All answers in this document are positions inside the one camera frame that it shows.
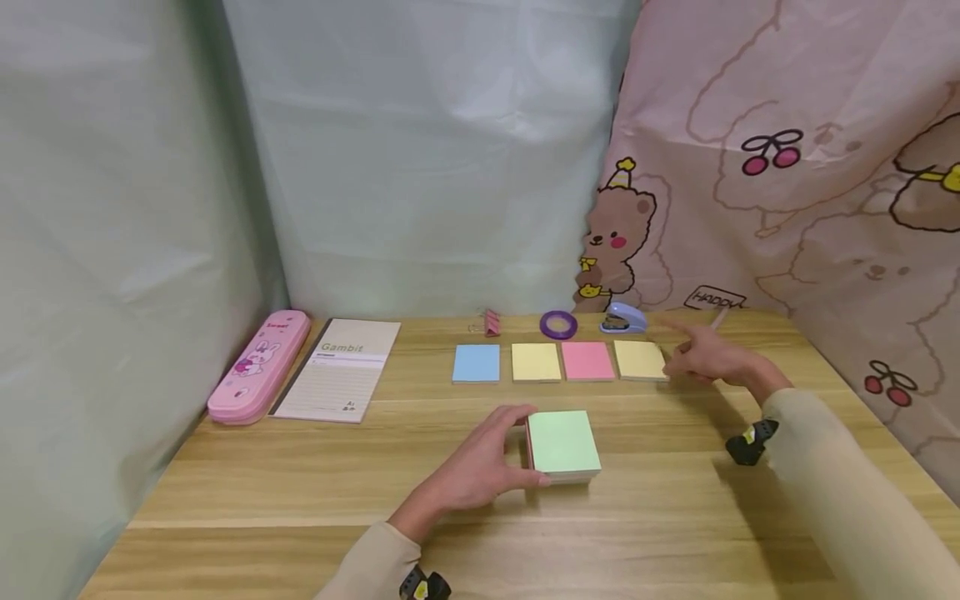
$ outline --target fabric backdrop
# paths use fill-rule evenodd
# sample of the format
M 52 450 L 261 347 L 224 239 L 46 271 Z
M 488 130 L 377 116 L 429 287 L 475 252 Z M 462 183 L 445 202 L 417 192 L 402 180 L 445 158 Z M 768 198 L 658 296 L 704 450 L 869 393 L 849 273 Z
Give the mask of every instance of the fabric backdrop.
M 180 3 L 0 2 L 0 598 L 72 598 L 284 303 Z
M 638 2 L 226 7 L 296 307 L 569 308 Z
M 960 500 L 960 5 L 653 0 L 574 300 L 785 312 Z

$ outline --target beige sleeve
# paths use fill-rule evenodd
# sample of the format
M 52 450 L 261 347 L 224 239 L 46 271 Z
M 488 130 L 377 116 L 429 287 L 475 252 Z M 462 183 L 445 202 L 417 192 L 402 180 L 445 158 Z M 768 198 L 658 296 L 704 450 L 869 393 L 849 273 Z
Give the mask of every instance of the beige sleeve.
M 864 600 L 956 600 L 960 566 L 909 500 L 810 392 L 781 390 L 770 467 L 834 574 Z
M 397 600 L 420 547 L 389 523 L 376 523 L 344 557 L 314 600 Z

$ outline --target stack of sticky notes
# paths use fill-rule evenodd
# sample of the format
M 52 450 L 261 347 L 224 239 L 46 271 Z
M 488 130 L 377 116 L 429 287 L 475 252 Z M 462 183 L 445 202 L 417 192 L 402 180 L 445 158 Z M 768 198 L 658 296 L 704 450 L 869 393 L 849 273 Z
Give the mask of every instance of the stack of sticky notes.
M 461 344 L 453 357 L 453 383 L 500 381 L 500 345 Z
M 613 353 L 621 379 L 669 381 L 663 374 L 663 353 L 653 342 L 613 340 Z
M 556 344 L 513 344 L 514 381 L 545 383 L 561 381 Z
M 530 468 L 554 484 L 586 483 L 600 472 L 587 411 L 534 413 L 527 418 Z
M 564 356 L 564 371 L 567 381 L 613 381 L 613 363 L 604 342 L 563 342 L 560 353 Z

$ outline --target pink curtain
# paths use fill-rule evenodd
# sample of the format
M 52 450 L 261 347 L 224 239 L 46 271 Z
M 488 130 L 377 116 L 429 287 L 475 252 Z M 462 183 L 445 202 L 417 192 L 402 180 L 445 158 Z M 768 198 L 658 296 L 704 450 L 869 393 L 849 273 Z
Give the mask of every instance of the pink curtain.
M 960 4 L 652 0 L 574 295 L 790 315 L 960 498 Z

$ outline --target hand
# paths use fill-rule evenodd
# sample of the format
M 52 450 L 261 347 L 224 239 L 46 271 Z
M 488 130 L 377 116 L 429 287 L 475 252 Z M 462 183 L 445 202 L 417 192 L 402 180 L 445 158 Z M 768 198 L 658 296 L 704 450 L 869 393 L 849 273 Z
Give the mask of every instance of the hand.
M 663 323 L 690 338 L 673 350 L 663 368 L 663 374 L 670 377 L 688 374 L 703 383 L 723 379 L 730 385 L 743 386 L 750 367 L 760 360 L 755 352 L 731 344 L 711 327 L 676 321 Z
M 467 436 L 453 454 L 427 477 L 390 517 L 390 523 L 420 543 L 430 528 L 450 511 L 479 508 L 509 490 L 550 485 L 550 478 L 528 468 L 511 467 L 504 459 L 507 432 L 537 408 L 501 406 Z
M 730 385 L 746 387 L 762 405 L 773 392 L 792 388 L 790 380 L 763 356 L 732 344 L 711 327 L 664 322 L 690 337 L 676 347 L 663 367 L 663 374 L 688 374 L 702 383 L 723 379 Z

